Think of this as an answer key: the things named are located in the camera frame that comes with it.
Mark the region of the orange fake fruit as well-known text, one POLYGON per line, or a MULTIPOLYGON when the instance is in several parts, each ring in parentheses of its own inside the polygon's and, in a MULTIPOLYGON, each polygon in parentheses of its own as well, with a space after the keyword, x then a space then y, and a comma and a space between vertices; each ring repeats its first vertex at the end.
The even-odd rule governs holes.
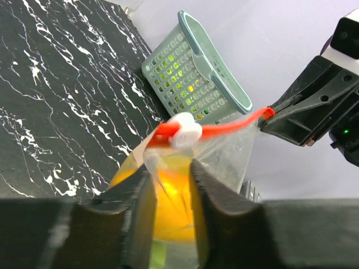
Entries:
POLYGON ((188 179, 191 158, 172 156, 162 161, 157 165, 154 178, 157 194, 154 238, 193 243, 195 232, 188 179))

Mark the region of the teal plastic basket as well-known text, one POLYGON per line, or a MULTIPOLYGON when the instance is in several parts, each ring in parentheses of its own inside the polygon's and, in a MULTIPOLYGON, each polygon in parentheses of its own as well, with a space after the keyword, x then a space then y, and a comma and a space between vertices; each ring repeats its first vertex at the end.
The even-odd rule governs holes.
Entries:
POLYGON ((249 96, 228 69, 202 24, 185 11, 141 66, 170 116, 193 115, 202 125, 248 114, 249 96))

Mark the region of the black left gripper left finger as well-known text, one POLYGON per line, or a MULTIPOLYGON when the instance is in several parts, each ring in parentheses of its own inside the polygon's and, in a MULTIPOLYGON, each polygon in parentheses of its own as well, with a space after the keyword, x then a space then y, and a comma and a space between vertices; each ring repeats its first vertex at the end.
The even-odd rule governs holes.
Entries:
POLYGON ((1 200, 2 268, 148 268, 156 209, 146 167, 83 203, 1 200))

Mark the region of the green fake cabbage left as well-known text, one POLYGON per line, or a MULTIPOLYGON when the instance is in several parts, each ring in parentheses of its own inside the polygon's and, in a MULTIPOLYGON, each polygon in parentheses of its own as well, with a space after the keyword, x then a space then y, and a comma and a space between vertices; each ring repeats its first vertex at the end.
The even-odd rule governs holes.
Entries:
POLYGON ((150 269, 163 269, 167 257, 167 244, 153 241, 151 247, 150 269))

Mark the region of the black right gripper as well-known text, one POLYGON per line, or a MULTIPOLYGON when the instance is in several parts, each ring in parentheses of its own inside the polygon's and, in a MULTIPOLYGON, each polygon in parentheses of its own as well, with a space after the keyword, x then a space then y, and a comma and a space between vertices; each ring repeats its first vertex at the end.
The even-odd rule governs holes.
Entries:
POLYGON ((320 54, 271 105, 276 113, 261 131, 296 146, 329 132, 332 147, 358 166, 357 75, 358 8, 339 19, 320 54))

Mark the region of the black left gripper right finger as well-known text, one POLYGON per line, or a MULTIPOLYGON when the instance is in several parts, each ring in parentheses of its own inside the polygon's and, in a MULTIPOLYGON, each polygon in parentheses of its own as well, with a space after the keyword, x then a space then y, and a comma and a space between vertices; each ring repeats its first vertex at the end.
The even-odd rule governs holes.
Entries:
POLYGON ((190 165, 200 268, 357 268, 358 200, 252 202, 190 165))

